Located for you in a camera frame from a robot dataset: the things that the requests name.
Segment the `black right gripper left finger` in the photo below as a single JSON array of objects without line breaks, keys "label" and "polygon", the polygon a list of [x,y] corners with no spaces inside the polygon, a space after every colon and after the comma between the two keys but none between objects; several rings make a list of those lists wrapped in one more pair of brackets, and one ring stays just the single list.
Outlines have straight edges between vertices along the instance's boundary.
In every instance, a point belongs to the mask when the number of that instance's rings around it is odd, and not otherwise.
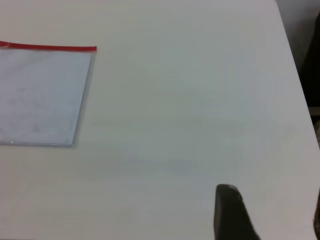
[{"label": "black right gripper left finger", "polygon": [[218,184],[213,216],[216,240],[258,240],[239,190],[230,184]]}]

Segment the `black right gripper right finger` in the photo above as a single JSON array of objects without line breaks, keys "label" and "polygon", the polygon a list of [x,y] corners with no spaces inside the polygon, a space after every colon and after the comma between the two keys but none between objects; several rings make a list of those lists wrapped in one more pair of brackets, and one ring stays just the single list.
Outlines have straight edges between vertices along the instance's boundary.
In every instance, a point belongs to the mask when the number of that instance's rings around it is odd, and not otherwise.
[{"label": "black right gripper right finger", "polygon": [[320,192],[318,193],[314,218],[313,218],[313,229],[317,240],[320,240]]}]

